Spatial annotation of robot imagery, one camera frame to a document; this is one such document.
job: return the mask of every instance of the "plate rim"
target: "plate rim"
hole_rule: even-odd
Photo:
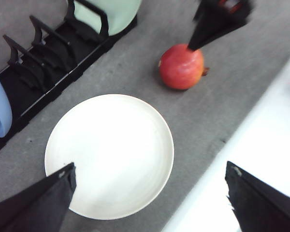
[[[47,153],[47,148],[48,148],[48,145],[49,145],[49,142],[50,142],[50,138],[52,137],[52,134],[56,128],[56,126],[58,125],[58,123],[72,110],[74,109],[75,107],[77,107],[79,104],[82,104],[88,100],[91,100],[93,98],[103,98],[103,97],[107,97],[107,96],[124,96],[126,98],[132,98],[134,100],[137,100],[147,106],[149,106],[149,108],[151,108],[153,110],[153,112],[155,112],[157,114],[157,116],[159,116],[159,118],[162,120],[162,123],[165,124],[166,126],[166,129],[167,129],[167,133],[168,133],[168,136],[170,137],[170,144],[171,144],[171,148],[172,148],[172,152],[170,154],[170,158],[171,158],[171,163],[170,163],[170,166],[169,166],[169,170],[167,172],[167,175],[165,176],[165,180],[163,181],[163,184],[160,186],[160,188],[157,190],[157,192],[154,194],[154,196],[152,198],[150,198],[150,200],[148,200],[146,202],[146,204],[142,205],[141,207],[138,207],[136,208],[135,210],[131,210],[129,212],[126,212],[125,214],[120,214],[120,215],[117,215],[116,217],[100,217],[100,218],[92,218],[92,217],[89,217],[89,216],[86,216],[80,212],[78,212],[77,210],[75,209],[72,209],[70,206],[69,206],[69,209],[71,211],[73,211],[74,213],[80,215],[80,216],[83,216],[85,218],[90,218],[90,219],[94,219],[94,220],[114,220],[114,219],[120,219],[120,218],[125,218],[125,217],[128,217],[130,215],[133,215],[139,211],[141,211],[142,209],[146,208],[148,205],[150,205],[158,196],[159,194],[162,192],[162,190],[164,189],[164,187],[166,186],[167,182],[169,181],[170,179],[170,176],[171,176],[171,172],[173,170],[173,165],[174,165],[174,139],[173,139],[173,136],[172,136],[172,133],[171,133],[171,129],[167,123],[167,121],[164,119],[164,117],[162,116],[162,114],[154,107],[152,106],[151,104],[145,102],[144,100],[142,99],[139,99],[137,97],[134,97],[134,96],[131,96],[131,95],[126,95],[126,94],[116,94],[116,93],[111,93],[111,94],[102,94],[102,95],[98,95],[98,96],[95,96],[95,97],[92,97],[92,98],[89,98],[89,99],[86,99],[80,103],[78,103],[77,105],[73,106],[70,110],[68,110],[60,119],[59,121],[56,123],[56,125],[54,126],[54,128],[52,129],[52,132],[50,133],[49,137],[48,137],[48,140],[47,140],[47,144],[46,144],[46,147],[45,147],[45,153],[44,153],[44,170],[45,170],[45,174],[46,176],[49,176],[51,174],[47,174],[47,164],[46,164],[46,153]]]

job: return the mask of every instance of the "black dish rack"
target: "black dish rack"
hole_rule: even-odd
[[[75,18],[74,1],[100,16],[102,27],[99,33]],[[29,50],[7,35],[3,36],[11,48],[11,58],[9,66],[0,72],[0,82],[10,101],[13,120],[8,134],[0,138],[0,149],[137,25],[135,16],[123,31],[109,36],[106,13],[86,0],[68,0],[67,14],[56,29],[34,16],[30,16],[30,20],[35,37]],[[42,30],[48,34],[44,38]]]

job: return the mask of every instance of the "pomegranate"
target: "pomegranate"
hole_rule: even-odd
[[[177,44],[167,50],[159,62],[163,82],[175,89],[188,89],[206,75],[204,58],[200,49],[192,51],[187,44]]]

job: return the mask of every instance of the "mint green plate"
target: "mint green plate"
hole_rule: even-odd
[[[109,35],[121,32],[134,19],[142,0],[87,0],[107,14]],[[100,16],[75,1],[75,17],[91,26],[97,32],[101,30]]]

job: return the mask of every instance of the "gray carpet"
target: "gray carpet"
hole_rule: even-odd
[[[203,48],[208,76],[187,91],[165,88],[159,58],[170,46],[188,42],[197,6],[196,0],[144,0],[139,25],[0,151],[0,201],[45,176],[47,139],[69,109],[101,94],[129,94],[153,105],[169,123],[175,145],[170,180],[139,213],[97,221],[69,211],[61,232],[159,232],[290,56],[290,0],[258,0],[248,25]],[[9,56],[2,34],[29,47],[29,14],[54,26],[65,9],[64,0],[0,0],[0,69]]]

